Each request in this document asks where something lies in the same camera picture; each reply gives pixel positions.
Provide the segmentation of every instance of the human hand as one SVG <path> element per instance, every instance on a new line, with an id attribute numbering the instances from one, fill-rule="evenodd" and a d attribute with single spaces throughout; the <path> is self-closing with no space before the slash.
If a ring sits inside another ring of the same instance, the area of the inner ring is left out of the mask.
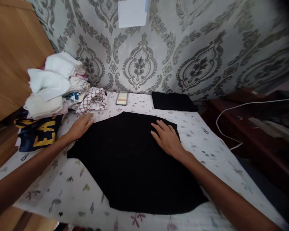
<path id="1" fill-rule="evenodd" d="M 166 125 L 163 121 L 157 120 L 157 125 L 151 123 L 151 125 L 157 130 L 158 135 L 151 131 L 153 138 L 157 144 L 170 156 L 179 160 L 184 156 L 187 151 L 182 146 L 176 131 L 171 125 Z"/>
<path id="2" fill-rule="evenodd" d="M 72 125 L 71 129 L 65 134 L 65 137 L 71 142 L 82 137 L 94 123 L 94 120 L 91 120 L 92 115 L 93 113 L 89 113 L 79 117 L 79 119 Z"/>

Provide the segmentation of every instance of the wire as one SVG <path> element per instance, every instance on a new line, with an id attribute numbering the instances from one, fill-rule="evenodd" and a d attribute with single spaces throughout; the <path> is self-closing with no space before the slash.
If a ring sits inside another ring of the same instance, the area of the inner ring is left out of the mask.
<path id="1" fill-rule="evenodd" d="M 222 115 L 225 111 L 228 111 L 228 110 L 231 110 L 231 109 L 234 109 L 234 108 L 237 108 L 237 107 L 241 107 L 241 106 L 244 106 L 244 105 L 247 105 L 247 104 L 273 103 L 273 102 L 280 102 L 280 101 L 287 101 L 287 100 L 289 100 L 289 99 L 279 99 L 279 100 L 272 100 L 272 101 L 265 101 L 265 102 L 251 102 L 251 103 L 245 103 L 245 104 L 241 104 L 241 105 L 238 105 L 238 106 L 235 106 L 235 107 L 231 107 L 231 108 L 225 109 L 225 110 L 223 110 L 223 111 L 219 114 L 219 116 L 217 117 L 217 119 L 216 119 L 216 126 L 217 126 L 219 132 L 220 132 L 223 136 L 225 136 L 225 137 L 227 137 L 227 138 L 229 138 L 229 139 L 232 139 L 232 140 L 234 140 L 234 141 L 237 141 L 236 139 L 231 138 L 231 137 L 226 136 L 225 134 L 223 134 L 222 131 L 221 131 L 221 129 L 219 128 L 219 126 L 218 126 L 218 124 L 217 124 L 217 121 L 218 121 L 219 117 L 221 117 L 221 115 Z M 238 148 L 238 147 L 240 147 L 240 146 L 243 144 L 243 143 L 240 142 L 240 141 L 237 141 L 237 142 L 238 142 L 239 144 L 238 144 L 237 146 L 233 147 L 233 148 L 230 148 L 230 150 L 233 150 L 233 149 L 235 149 L 235 148 Z"/>

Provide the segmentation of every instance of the wooden wardrobe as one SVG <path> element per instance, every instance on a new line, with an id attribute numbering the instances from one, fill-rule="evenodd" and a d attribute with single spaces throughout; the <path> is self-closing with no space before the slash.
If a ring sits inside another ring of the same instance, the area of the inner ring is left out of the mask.
<path id="1" fill-rule="evenodd" d="M 28 68 L 41 68 L 54 50 L 31 3 L 0 0 L 0 122 L 30 95 Z M 0 130 L 0 167 L 16 152 L 17 129 Z"/>

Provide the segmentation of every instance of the bed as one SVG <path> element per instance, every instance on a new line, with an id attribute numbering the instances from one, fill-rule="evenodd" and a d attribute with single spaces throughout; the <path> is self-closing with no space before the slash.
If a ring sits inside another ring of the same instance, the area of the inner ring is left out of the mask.
<path id="1" fill-rule="evenodd" d="M 210 130 L 197 112 L 154 109 L 151 95 L 130 93 L 127 106 L 115 104 L 117 98 L 115 92 L 107 92 L 107 98 L 109 108 L 94 112 L 93 117 L 96 122 L 126 111 L 158 116 L 176 123 L 180 139 L 186 150 L 190 151 L 205 167 L 282 229 L 289 228 L 285 220 L 244 171 L 223 140 Z M 73 111 L 66 114 L 58 131 L 58 137 L 65 134 L 79 116 Z M 94 230 L 98 228 L 114 231 L 234 230 L 222 212 L 211 201 L 199 205 L 189 213 L 171 216 L 124 212 L 110 208 L 107 198 L 83 163 L 78 159 L 67 159 L 67 150 L 72 145 L 65 148 L 56 157 L 43 175 L 36 179 L 18 199 L 14 204 L 15 207 L 60 222 L 91 227 Z M 0 180 L 32 158 L 37 152 L 16 152 L 0 168 Z"/>

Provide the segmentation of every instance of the damask wallpaper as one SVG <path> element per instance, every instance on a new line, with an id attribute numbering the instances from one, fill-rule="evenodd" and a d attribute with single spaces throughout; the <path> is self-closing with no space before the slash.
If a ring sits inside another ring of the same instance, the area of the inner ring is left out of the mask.
<path id="1" fill-rule="evenodd" d="M 121 29 L 118 0 L 30 2 L 54 50 L 110 91 L 200 104 L 289 74 L 289 18 L 277 0 L 149 0 L 146 25 Z"/>

